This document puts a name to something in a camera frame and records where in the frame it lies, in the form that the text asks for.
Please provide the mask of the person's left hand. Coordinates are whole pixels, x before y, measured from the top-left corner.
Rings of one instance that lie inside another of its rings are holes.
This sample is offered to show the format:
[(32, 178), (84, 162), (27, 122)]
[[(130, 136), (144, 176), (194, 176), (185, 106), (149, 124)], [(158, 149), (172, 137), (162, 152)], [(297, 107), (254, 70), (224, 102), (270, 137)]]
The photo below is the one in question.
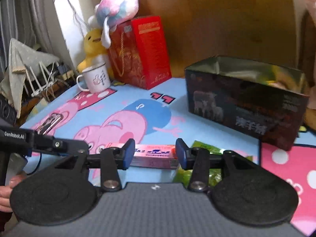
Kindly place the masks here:
[(7, 186), (0, 186), (0, 211), (2, 212), (12, 212), (12, 208), (10, 205), (10, 196), (12, 190), (16, 185), (18, 185), (21, 181), (27, 178), (25, 172), (21, 172), (14, 176), (8, 183)]

